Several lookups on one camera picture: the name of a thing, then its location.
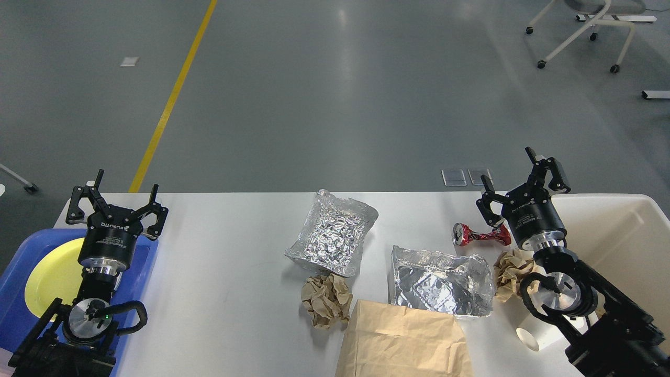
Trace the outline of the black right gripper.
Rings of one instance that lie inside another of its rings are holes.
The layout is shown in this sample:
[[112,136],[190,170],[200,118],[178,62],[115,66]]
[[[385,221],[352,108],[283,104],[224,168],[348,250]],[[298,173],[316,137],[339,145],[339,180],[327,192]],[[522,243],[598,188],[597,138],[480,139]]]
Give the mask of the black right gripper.
[[[526,154],[533,164],[526,183],[504,196],[495,192],[489,176],[481,175],[484,192],[476,201],[476,206],[492,228],[499,228],[507,220],[517,246],[531,251],[539,244],[539,239],[550,238],[560,243],[567,236],[567,230],[551,202],[550,191],[567,194],[572,189],[555,157],[544,158],[530,147],[526,147]],[[502,205],[501,214],[493,212],[493,202]]]

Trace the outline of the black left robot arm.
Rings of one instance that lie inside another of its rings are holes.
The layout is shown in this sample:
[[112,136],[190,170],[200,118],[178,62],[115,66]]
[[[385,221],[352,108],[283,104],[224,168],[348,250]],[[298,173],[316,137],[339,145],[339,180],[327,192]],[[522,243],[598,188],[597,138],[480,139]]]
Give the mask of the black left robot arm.
[[157,201],[158,184],[139,209],[108,204],[99,191],[104,170],[93,184],[75,186],[65,222],[85,224],[77,262],[82,282],[72,303],[53,299],[10,356],[14,376],[110,376],[116,364],[113,341],[148,323],[139,300],[113,303],[131,268],[141,236],[155,241],[169,210]]

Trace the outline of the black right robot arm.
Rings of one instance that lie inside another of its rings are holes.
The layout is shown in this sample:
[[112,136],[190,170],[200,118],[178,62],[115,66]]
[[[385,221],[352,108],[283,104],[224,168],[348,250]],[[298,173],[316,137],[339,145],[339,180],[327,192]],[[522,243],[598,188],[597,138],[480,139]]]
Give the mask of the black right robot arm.
[[493,229],[509,225],[521,250],[543,272],[522,279],[519,291],[536,319],[567,339],[565,355],[584,376],[668,376],[663,332],[653,317],[567,247],[567,230],[551,193],[569,193],[562,165],[526,147],[533,165],[526,182],[505,195],[483,175],[476,205]]

